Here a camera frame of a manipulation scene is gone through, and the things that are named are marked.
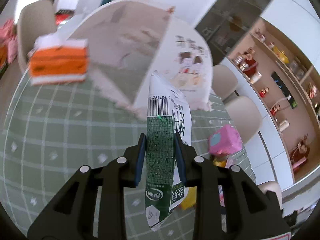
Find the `yellow snack bag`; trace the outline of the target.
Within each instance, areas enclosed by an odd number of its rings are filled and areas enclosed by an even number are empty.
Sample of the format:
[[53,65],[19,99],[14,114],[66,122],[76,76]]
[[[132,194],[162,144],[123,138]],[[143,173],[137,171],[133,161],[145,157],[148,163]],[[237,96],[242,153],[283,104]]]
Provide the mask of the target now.
[[[214,157],[213,159],[213,164],[218,167],[226,167],[228,163],[228,158],[223,157],[223,158],[217,158]],[[195,206],[196,204],[196,195],[197,195],[197,188],[196,187],[189,187],[185,188],[188,189],[188,194],[182,200],[180,207],[182,210],[186,210],[188,208],[191,208]],[[219,201],[220,201],[220,207],[221,207],[221,213],[225,214],[225,202],[224,202],[224,197],[223,197],[223,189],[221,185],[218,185],[218,192],[219,192]]]

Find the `green white milk carton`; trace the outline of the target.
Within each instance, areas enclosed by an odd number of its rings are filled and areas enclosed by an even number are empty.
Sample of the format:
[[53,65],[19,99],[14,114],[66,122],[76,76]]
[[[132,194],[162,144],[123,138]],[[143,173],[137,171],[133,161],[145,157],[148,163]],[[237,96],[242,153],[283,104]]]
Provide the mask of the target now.
[[175,157],[175,134],[191,145],[191,113],[183,93],[158,72],[150,76],[147,134],[145,214],[157,231],[188,195]]

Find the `red flower decoration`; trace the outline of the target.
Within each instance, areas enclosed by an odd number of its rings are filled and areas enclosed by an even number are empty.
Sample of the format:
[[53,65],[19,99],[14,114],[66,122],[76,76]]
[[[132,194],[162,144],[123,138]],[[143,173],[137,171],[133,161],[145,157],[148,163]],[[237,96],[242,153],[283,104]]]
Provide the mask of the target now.
[[297,146],[289,154],[294,173],[297,173],[299,169],[308,161],[310,146],[306,143],[307,138],[308,134],[304,135],[304,138],[299,141]]

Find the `pink toy bucket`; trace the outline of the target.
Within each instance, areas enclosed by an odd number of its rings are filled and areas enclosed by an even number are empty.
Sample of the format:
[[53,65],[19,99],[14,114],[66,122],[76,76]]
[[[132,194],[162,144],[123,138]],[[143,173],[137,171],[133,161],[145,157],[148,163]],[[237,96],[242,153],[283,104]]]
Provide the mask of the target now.
[[235,154],[242,149],[239,132],[231,125],[221,127],[208,139],[208,151],[215,156]]

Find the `green checkered tablecloth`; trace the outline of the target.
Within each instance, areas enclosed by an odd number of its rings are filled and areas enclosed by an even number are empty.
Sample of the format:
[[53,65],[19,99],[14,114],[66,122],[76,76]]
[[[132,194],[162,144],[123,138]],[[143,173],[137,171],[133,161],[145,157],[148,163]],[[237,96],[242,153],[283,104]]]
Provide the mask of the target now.
[[[209,158],[208,138],[235,127],[220,98],[212,111],[192,111],[192,146]],[[146,121],[117,108],[87,78],[83,83],[32,86],[28,73],[17,85],[1,130],[1,203],[26,235],[51,198],[82,165],[107,165],[146,134]],[[195,210],[177,207],[153,232],[145,217],[145,172],[125,189],[127,239],[192,239]]]

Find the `white electric kettle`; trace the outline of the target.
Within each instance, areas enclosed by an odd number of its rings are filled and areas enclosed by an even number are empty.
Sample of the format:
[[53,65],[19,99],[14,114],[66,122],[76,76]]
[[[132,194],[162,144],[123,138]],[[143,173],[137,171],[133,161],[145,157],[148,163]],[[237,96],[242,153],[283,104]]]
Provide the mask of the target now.
[[287,129],[289,127],[290,123],[287,120],[283,120],[279,125],[278,128],[279,130],[282,132],[285,129]]

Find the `middle beige chair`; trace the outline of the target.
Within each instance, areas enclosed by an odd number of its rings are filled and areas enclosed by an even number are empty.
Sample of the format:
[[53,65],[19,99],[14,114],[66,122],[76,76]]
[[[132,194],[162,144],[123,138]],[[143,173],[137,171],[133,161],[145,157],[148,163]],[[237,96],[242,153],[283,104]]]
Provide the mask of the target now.
[[259,132],[263,122],[255,103],[246,96],[239,96],[226,103],[225,109],[234,121],[242,142],[248,143]]

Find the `black power strip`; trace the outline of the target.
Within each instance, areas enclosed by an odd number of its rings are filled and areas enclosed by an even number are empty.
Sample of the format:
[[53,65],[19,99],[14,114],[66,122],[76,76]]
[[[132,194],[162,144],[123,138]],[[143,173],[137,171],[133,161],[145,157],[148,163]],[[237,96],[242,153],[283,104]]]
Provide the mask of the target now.
[[291,108],[295,109],[297,107],[297,102],[295,101],[293,95],[290,93],[290,91],[287,88],[287,86],[285,85],[285,83],[283,83],[282,79],[279,77],[279,75],[276,72],[273,72],[271,74],[271,77],[274,80],[274,82],[277,84],[278,88],[284,94],[284,96],[287,99],[287,101],[289,102]]

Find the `far beige chair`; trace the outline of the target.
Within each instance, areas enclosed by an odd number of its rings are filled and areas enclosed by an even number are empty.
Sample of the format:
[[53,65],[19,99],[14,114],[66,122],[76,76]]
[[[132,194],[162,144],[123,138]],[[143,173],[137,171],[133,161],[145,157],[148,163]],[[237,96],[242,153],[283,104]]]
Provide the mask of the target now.
[[228,98],[237,86],[238,80],[228,67],[221,64],[213,67],[212,90],[222,100]]

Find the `orange tissue box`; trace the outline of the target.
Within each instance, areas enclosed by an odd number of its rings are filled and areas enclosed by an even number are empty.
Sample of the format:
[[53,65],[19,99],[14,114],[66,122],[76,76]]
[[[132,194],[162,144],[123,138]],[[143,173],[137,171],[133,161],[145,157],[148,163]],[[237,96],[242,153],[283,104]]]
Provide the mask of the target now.
[[62,39],[56,33],[38,37],[28,54],[33,86],[82,82],[89,63],[88,39]]

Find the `yellow teapot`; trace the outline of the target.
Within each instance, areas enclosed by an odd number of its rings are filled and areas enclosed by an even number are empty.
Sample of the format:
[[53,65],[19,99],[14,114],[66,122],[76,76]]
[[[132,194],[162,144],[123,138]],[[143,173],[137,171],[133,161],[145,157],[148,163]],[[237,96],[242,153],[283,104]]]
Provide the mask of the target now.
[[273,46],[272,51],[277,55],[281,62],[283,62],[284,64],[289,63],[289,59],[287,58],[283,50],[279,50],[276,46]]

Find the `mesh food cover tent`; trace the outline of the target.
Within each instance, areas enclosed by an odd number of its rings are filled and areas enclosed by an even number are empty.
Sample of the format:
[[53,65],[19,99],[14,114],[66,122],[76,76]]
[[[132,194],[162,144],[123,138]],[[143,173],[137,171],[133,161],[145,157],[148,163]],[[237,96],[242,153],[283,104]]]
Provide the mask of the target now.
[[101,95],[144,120],[150,76],[180,90],[191,110],[210,111],[213,60],[204,38],[168,10],[138,0],[107,3],[70,38],[88,41],[88,74]]

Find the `beige chair at table left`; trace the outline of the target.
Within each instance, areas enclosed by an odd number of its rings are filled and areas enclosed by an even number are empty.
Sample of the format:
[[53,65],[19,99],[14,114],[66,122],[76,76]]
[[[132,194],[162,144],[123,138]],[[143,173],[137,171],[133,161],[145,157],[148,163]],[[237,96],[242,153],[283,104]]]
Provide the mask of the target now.
[[40,0],[26,5],[17,22],[18,65],[23,74],[27,69],[27,54],[42,35],[55,33],[55,10],[51,0]]

